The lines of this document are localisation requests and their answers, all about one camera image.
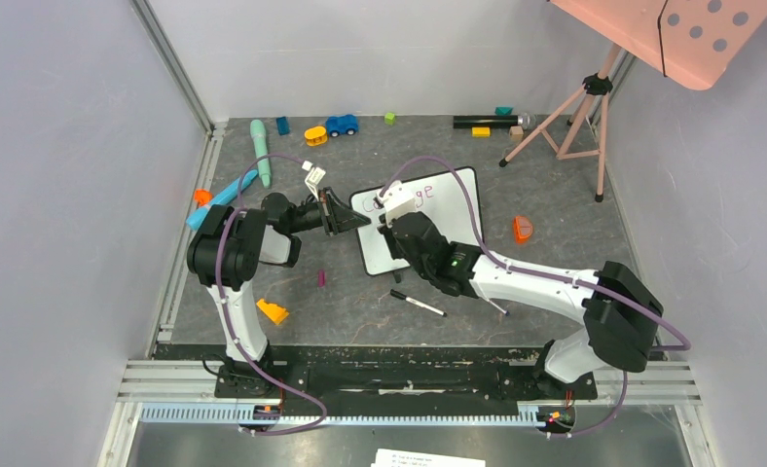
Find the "white whiteboard black frame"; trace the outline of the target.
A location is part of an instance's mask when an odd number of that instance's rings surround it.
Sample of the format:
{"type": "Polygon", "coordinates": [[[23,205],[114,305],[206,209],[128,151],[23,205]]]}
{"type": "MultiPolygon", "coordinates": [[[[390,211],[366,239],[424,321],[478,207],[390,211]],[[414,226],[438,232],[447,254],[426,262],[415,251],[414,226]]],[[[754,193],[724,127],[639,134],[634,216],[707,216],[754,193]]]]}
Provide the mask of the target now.
{"type": "MultiPolygon", "coordinates": [[[[426,214],[449,241],[475,244],[469,210],[464,199],[469,196],[481,232],[482,217],[478,192],[477,172],[472,166],[461,166],[457,174],[462,183],[445,171],[423,177],[416,177],[402,182],[404,189],[410,191],[416,201],[417,210],[426,214]]],[[[376,206],[375,195],[378,187],[353,193],[349,198],[351,208],[366,217],[371,223],[359,228],[359,241],[363,268],[370,276],[378,276],[399,269],[406,269],[409,264],[402,259],[391,257],[384,236],[378,232],[382,223],[380,216],[384,210],[376,206]]]]}

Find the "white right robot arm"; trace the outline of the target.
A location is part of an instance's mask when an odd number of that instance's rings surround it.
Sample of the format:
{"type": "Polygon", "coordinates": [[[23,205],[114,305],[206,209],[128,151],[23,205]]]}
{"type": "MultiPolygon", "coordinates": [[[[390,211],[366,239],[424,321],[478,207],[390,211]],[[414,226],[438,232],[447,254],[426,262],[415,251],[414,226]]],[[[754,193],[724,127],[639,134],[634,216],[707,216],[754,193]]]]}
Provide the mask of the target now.
{"type": "Polygon", "coordinates": [[[603,366],[645,370],[663,308],[625,265],[600,270],[556,269],[513,261],[480,246],[447,240],[422,212],[378,227],[389,253],[451,297],[496,300],[553,311],[579,324],[546,344],[532,374],[535,389],[557,397],[603,366]]]}

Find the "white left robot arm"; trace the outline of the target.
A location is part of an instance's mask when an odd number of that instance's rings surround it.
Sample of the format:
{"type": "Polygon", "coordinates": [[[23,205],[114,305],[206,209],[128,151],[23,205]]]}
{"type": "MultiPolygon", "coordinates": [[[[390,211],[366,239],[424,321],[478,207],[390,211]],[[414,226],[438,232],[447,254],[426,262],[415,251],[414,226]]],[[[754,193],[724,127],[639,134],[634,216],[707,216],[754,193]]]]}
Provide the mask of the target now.
{"type": "Polygon", "coordinates": [[[241,385],[258,397],[276,384],[269,340],[253,295],[258,266],[294,267],[302,248],[300,232],[322,229],[332,236],[370,224],[369,217],[329,187],[299,204],[270,193],[258,208],[239,214],[227,205],[209,208],[189,244],[187,266],[211,295],[224,328],[226,354],[216,373],[220,382],[241,385]]]}

